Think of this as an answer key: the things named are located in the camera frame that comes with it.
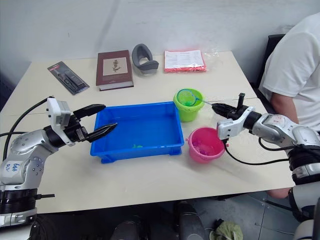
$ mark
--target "white wall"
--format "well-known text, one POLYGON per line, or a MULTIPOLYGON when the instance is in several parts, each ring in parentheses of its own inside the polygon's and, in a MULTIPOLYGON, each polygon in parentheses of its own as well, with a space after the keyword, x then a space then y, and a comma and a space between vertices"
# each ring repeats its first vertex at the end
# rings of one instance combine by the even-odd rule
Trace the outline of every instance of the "white wall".
POLYGON ((320 0, 0 0, 0 71, 17 84, 31 61, 90 58, 145 43, 232 50, 254 82, 267 36, 320 12, 320 0))

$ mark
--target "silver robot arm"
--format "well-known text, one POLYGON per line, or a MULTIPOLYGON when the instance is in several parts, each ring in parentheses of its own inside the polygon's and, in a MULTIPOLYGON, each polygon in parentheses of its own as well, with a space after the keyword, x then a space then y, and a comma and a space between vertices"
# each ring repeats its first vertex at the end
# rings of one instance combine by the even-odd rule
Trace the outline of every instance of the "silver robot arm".
POLYGON ((217 123, 221 140, 227 141, 248 129, 253 135, 285 150, 292 179, 296 186, 289 191, 293 215, 299 220, 312 219, 320 198, 320 136, 309 127, 296 124, 279 114, 255 112, 254 107, 243 105, 245 94, 240 93, 237 107, 223 103, 212 104, 212 109, 227 118, 217 123))
POLYGON ((105 105, 90 105, 72 114, 65 101, 48 98, 47 103, 50 125, 18 136, 0 165, 0 228, 32 223, 37 214, 36 200, 54 197, 37 193, 48 156, 65 145, 91 143, 117 126, 105 125, 92 133, 81 126, 81 118, 96 114, 105 105))

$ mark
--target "pink package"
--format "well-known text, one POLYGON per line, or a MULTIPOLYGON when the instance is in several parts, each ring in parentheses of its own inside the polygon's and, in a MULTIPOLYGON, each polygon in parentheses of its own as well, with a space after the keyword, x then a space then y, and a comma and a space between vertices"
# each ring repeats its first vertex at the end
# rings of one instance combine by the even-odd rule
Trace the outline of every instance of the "pink package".
POLYGON ((207 66, 200 50, 164 51, 164 71, 177 72, 205 72, 207 66))

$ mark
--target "person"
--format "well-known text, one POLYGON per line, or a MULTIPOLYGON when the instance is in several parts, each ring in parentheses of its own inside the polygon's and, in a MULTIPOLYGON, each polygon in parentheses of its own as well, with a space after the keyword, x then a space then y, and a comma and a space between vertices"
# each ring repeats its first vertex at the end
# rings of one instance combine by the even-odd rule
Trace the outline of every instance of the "person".
MULTIPOLYGON (((259 90, 278 114, 320 134, 320 12, 303 19, 277 44, 259 90)), ((285 198, 288 190, 268 193, 285 198)))

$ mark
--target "brown book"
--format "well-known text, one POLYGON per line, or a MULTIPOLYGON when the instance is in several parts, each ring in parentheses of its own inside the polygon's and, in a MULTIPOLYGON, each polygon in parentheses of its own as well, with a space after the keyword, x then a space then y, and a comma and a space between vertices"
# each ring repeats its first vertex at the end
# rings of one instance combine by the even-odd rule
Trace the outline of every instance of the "brown book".
POLYGON ((96 85, 100 91, 134 86, 128 50, 98 53, 96 85))

